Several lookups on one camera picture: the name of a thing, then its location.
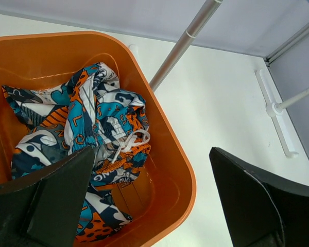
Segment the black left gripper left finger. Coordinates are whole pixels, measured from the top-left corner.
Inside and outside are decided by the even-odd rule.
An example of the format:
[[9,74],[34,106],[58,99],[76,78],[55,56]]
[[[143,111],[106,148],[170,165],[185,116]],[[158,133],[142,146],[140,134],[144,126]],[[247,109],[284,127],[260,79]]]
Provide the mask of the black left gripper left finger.
[[90,147],[0,184],[0,246],[73,246],[94,163]]

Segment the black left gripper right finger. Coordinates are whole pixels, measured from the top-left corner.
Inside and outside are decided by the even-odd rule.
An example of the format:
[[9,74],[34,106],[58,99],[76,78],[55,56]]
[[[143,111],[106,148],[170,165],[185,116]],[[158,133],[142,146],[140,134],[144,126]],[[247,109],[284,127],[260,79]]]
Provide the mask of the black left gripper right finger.
[[209,158],[233,246],[309,246],[309,186],[221,148]]

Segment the colourful patterned shorts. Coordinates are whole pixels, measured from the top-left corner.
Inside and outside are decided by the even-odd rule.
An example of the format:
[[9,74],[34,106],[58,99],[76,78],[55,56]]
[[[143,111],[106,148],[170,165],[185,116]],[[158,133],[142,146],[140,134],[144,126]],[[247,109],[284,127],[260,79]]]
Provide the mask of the colourful patterned shorts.
[[4,85],[2,90],[19,122],[29,129],[13,152],[12,178],[91,147],[94,163],[76,240],[100,241],[130,223],[132,217],[115,205],[111,187],[135,181],[149,155],[145,99],[121,89],[117,74],[103,62],[49,89]]

